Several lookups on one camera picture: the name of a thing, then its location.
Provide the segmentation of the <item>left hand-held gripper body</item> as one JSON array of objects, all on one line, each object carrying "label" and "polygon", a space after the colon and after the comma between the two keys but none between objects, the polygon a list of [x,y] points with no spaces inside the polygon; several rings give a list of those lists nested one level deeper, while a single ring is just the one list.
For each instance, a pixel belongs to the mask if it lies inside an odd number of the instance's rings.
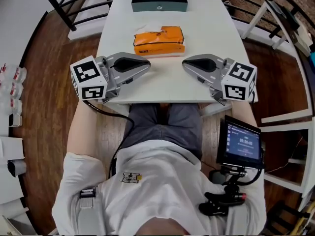
[{"label": "left hand-held gripper body", "polygon": [[70,65],[72,84],[81,101],[104,103],[118,97],[120,86],[114,79],[113,63],[114,56],[89,56]]}]

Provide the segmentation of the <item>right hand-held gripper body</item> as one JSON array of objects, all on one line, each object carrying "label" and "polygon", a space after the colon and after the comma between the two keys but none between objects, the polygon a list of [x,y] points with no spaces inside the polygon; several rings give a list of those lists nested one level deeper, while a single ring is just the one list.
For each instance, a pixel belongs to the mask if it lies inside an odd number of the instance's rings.
[{"label": "right hand-held gripper body", "polygon": [[210,86],[211,97],[225,105],[228,100],[256,100],[257,67],[230,58],[219,61],[219,74]]}]

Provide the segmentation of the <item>person's right forearm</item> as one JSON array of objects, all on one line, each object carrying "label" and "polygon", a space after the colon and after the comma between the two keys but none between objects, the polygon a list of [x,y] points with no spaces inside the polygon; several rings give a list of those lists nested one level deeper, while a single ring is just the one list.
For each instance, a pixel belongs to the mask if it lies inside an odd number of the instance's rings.
[{"label": "person's right forearm", "polygon": [[252,108],[247,101],[231,101],[232,116],[242,122],[257,127]]}]

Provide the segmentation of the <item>person's left forearm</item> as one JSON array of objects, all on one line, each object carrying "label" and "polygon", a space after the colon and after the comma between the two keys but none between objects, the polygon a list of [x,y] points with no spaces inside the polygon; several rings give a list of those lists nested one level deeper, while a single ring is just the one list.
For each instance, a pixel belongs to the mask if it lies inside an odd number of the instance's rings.
[{"label": "person's left forearm", "polygon": [[97,113],[79,101],[67,140],[67,153],[96,158],[96,123]]}]

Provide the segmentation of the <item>orange tissue pack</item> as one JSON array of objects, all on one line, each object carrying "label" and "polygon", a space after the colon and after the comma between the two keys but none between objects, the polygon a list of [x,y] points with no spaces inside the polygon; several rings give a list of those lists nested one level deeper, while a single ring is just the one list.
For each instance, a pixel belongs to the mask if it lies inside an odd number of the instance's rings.
[{"label": "orange tissue pack", "polygon": [[134,35],[134,52],[139,56],[181,56],[185,53],[185,38],[179,26],[162,26],[159,31]]}]

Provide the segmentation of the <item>black metal railing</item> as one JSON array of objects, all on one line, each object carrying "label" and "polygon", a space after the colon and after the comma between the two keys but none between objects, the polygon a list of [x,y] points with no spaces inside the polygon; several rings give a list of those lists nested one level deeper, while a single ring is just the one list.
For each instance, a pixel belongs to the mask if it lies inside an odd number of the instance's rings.
[{"label": "black metal railing", "polygon": [[87,22],[105,19],[113,0],[48,0],[71,31]]},{"label": "black metal railing", "polygon": [[[315,0],[273,0],[288,9],[295,18],[303,22],[313,38],[310,47],[311,60],[315,61]],[[222,0],[234,25],[240,27],[248,24],[257,13],[264,0]],[[265,12],[263,19],[258,21],[258,28],[267,31],[267,36],[276,39],[284,34],[270,12]]]}]

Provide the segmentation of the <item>white metal rack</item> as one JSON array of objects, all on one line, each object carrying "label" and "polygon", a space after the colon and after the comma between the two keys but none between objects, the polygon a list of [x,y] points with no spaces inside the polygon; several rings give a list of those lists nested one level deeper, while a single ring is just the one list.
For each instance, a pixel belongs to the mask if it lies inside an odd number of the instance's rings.
[{"label": "white metal rack", "polygon": [[284,178],[273,176],[269,173],[264,174],[266,181],[272,182],[284,188],[302,194],[302,201],[298,211],[302,211],[309,202],[312,191],[315,187],[315,118],[311,121],[296,122],[285,125],[266,126],[261,128],[261,132],[281,132],[281,131],[308,131],[308,148],[301,184],[294,183]]},{"label": "white metal rack", "polygon": [[[283,32],[282,37],[277,37],[273,39],[267,36],[266,30],[261,30],[258,28],[258,21],[263,19],[265,12],[270,12],[273,18],[276,20],[278,26]],[[240,37],[242,39],[252,39],[261,42],[265,45],[271,46],[274,50],[280,50],[285,52],[292,57],[296,58],[297,65],[299,67],[301,77],[304,84],[304,92],[307,99],[307,108],[304,110],[299,110],[287,114],[262,118],[262,123],[277,122],[290,119],[298,119],[315,116],[315,75],[312,72],[311,65],[309,64],[309,57],[306,57],[295,45],[294,40],[296,40],[295,32],[289,32],[284,28],[279,18],[276,16],[271,7],[264,0],[263,4],[254,15],[253,19],[248,24],[242,24],[237,27]]]}]

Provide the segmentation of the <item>person's grey shorts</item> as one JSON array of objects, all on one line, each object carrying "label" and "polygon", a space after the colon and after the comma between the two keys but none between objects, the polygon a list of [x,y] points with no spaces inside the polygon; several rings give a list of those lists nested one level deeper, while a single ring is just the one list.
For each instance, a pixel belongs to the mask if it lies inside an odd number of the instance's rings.
[{"label": "person's grey shorts", "polygon": [[162,114],[159,104],[133,104],[126,123],[121,148],[131,147],[148,140],[164,140],[190,151],[198,160],[202,158],[202,120],[197,103],[170,104]]}]

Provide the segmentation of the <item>black monitor screen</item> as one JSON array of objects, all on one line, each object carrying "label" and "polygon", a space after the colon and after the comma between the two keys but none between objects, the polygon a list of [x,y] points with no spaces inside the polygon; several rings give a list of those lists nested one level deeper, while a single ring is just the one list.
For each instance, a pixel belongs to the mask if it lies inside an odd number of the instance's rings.
[{"label": "black monitor screen", "polygon": [[221,165],[263,168],[261,130],[225,115],[220,120],[220,136],[216,162]]}]

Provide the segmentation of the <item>white box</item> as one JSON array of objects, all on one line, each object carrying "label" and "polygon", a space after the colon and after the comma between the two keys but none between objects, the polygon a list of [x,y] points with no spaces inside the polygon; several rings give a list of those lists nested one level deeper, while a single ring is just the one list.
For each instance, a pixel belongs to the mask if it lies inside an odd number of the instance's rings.
[{"label": "white box", "polygon": [[296,21],[299,24],[298,29],[295,31],[296,40],[294,40],[294,45],[306,56],[309,57],[311,55],[310,47],[313,45],[313,38],[311,33],[308,31],[306,26],[303,24],[301,20],[296,18]]}]

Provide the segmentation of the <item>dark flat device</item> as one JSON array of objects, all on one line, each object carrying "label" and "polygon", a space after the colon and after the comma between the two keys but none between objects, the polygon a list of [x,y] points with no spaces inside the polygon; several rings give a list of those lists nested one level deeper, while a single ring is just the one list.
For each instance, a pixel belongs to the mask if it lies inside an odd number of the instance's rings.
[{"label": "dark flat device", "polygon": [[297,32],[300,25],[294,15],[288,9],[286,9],[282,5],[278,5],[273,0],[265,1],[271,7],[272,11],[274,11],[286,30],[288,30],[289,32]]}]

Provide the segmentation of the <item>small white container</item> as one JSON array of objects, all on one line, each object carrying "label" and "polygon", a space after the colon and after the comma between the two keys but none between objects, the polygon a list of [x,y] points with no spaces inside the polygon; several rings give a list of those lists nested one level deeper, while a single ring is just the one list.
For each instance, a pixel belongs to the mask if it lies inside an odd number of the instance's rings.
[{"label": "small white container", "polygon": [[9,127],[20,127],[23,124],[23,117],[20,114],[9,115]]}]

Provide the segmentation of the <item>white low cabinet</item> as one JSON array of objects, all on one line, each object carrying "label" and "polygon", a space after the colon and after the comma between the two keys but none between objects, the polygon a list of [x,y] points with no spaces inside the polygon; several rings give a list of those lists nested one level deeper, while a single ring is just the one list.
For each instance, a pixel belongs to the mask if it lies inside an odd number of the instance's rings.
[{"label": "white low cabinet", "polygon": [[24,159],[23,139],[0,136],[0,167],[9,160]]}]

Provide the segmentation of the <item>person's white t-shirt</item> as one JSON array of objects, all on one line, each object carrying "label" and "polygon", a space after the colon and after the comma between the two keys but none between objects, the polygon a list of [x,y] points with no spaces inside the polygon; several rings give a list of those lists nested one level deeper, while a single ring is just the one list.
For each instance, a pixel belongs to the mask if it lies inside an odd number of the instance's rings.
[{"label": "person's white t-shirt", "polygon": [[133,235],[154,217],[173,219],[191,235],[256,235],[266,222],[263,178],[241,191],[245,203],[226,217],[202,214],[204,194],[222,194],[223,187],[207,179],[188,150],[149,140],[120,150],[110,179],[100,160],[67,153],[52,216],[64,235]]}]

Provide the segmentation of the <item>grey trash bin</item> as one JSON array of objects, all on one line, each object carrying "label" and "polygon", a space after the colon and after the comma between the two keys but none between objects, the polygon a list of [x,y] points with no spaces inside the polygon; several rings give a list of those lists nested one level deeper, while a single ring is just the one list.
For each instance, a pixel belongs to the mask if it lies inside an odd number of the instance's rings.
[{"label": "grey trash bin", "polygon": [[24,159],[8,160],[7,168],[13,177],[22,175],[27,171]]}]

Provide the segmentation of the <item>black floor stand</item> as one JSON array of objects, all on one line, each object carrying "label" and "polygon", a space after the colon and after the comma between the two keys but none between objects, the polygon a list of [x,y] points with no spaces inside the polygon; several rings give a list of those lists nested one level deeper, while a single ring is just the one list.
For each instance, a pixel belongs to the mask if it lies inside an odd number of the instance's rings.
[{"label": "black floor stand", "polygon": [[[293,225],[282,218],[282,214],[286,212],[296,217],[297,223]],[[298,211],[285,204],[284,201],[278,201],[268,212],[265,229],[271,232],[273,235],[285,235],[276,228],[276,225],[286,229],[286,233],[292,233],[300,228],[299,222],[304,222],[306,219],[311,218],[309,212]]]}]

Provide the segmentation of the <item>black articulated monitor mount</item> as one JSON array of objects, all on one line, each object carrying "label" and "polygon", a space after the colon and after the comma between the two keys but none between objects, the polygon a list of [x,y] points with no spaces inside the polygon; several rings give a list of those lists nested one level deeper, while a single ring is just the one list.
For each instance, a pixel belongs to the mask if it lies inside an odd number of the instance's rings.
[{"label": "black articulated monitor mount", "polygon": [[241,182],[238,179],[246,177],[248,172],[245,167],[236,169],[222,166],[219,170],[209,172],[208,179],[211,182],[218,182],[224,186],[223,194],[213,194],[206,192],[204,196],[207,201],[199,204],[199,211],[206,216],[227,216],[230,207],[244,204],[247,195],[240,192],[241,186],[253,184],[260,177],[262,169],[258,169],[253,179]]}]

